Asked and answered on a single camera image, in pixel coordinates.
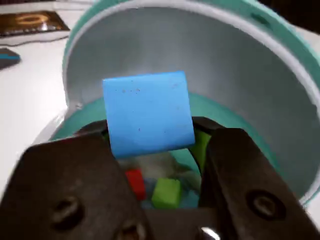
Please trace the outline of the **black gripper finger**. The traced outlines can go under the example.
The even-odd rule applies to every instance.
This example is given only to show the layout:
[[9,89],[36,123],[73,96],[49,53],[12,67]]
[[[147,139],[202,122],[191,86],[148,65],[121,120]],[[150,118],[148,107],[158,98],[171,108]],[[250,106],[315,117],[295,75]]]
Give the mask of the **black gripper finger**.
[[317,240],[320,232],[252,138],[206,118],[192,119],[208,134],[192,152],[201,173],[199,206],[213,208],[223,240]]
[[22,154],[0,203],[1,239],[152,239],[106,133],[100,120]]

